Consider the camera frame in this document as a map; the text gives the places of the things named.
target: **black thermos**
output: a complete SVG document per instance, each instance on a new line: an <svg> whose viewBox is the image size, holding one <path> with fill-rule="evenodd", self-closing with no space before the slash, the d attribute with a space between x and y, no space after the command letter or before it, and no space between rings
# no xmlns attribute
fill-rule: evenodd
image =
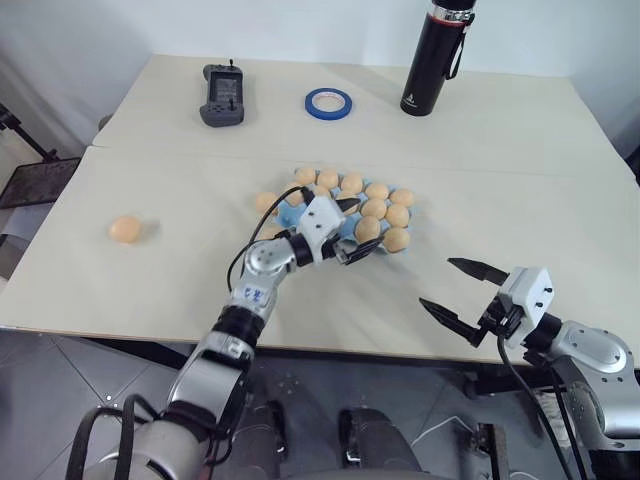
<svg viewBox="0 0 640 480"><path fill-rule="evenodd" d="M476 0L432 1L400 101L409 115L429 115L444 81L457 75L464 37L475 18Z"/></svg>

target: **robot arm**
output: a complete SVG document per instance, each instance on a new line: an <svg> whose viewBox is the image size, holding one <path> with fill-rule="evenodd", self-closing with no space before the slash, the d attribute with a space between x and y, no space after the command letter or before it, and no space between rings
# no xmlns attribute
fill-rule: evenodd
<svg viewBox="0 0 640 480"><path fill-rule="evenodd" d="M562 322L546 313L554 290L546 269L516 268L511 274L481 262L449 259L465 273L500 286L474 328L452 311L420 299L444 326L477 347L487 333L511 348L524 346L525 360L548 362L562 378L569 411L589 450L597 479L640 475L640 386L632 353L607 330Z"/></svg>
<svg viewBox="0 0 640 480"><path fill-rule="evenodd" d="M135 430L133 447L126 455L130 462L120 466L122 473L115 475L116 480L197 478L211 442L230 441L237 425L247 390L246 375L280 282L296 268L328 258L352 263L380 243L381 238L375 239L348 252L338 231L345 222L343 211L354 200L314 198L309 191L303 195L309 203L295 234L259 241L247 250L244 271L229 303L179 372L160 418ZM71 471L70 461L67 480L113 479L120 456L119 449L114 449L86 473L83 463Z"/></svg>

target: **white wall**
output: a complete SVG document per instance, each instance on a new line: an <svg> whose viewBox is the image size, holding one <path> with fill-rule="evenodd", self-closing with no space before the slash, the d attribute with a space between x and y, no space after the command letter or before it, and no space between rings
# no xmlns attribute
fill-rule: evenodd
<svg viewBox="0 0 640 480"><path fill-rule="evenodd" d="M47 146L77 153L151 53L408 65L428 8L428 0L0 0L0 101ZM637 146L638 0L478 0L476 11L464 68L569 76L619 153Z"/></svg>

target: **logo on bottle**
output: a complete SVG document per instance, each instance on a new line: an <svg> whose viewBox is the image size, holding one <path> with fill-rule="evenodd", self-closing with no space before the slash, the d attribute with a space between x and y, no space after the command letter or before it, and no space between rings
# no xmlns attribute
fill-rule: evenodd
<svg viewBox="0 0 640 480"><path fill-rule="evenodd" d="M405 99L402 100L404 103L406 103L407 105L410 105L412 107L415 107L416 104L413 103L413 93L410 93L408 97L406 97Z"/></svg>

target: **white table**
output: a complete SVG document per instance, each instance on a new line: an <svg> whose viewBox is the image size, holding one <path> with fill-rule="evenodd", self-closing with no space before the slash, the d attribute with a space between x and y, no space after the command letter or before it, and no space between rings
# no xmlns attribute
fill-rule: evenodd
<svg viewBox="0 0 640 480"><path fill-rule="evenodd" d="M438 169L629 177L568 79L462 73L434 113L400 110L405 68L237 59L245 121L213 129L200 119L202 67L226 59L156 55L94 145L294 162L358 161ZM323 122L304 110L318 87L353 99Z"/></svg>
<svg viewBox="0 0 640 480"><path fill-rule="evenodd" d="M227 299L254 195L301 165L331 165L417 193L411 249L296 272L262 345L497 361L491 341L473 349L417 302L475 324L495 287L445 261L463 256L549 267L553 313L606 325L640 352L638 189L567 80L468 73L414 118L397 105L404 69L238 60L246 120L212 129L198 107L202 65L216 61L151 60L0 296L1 324L197 340ZM303 98L318 86L349 92L352 113L308 116ZM125 213L147 226L138 245L106 236Z"/></svg>
<svg viewBox="0 0 640 480"><path fill-rule="evenodd" d="M282 188L299 165L90 148L0 296L2 323L197 340L227 299L226 267L258 220L255 193ZM417 301L433 299L475 323L495 286L445 262L464 256L505 270L546 265L553 313L606 325L640 351L639 199L630 182L610 189L595 178L339 166L417 193L411 250L299 270L282 284L261 344L497 361L492 341L473 349ZM139 244L106 235L124 213L148 227Z"/></svg>

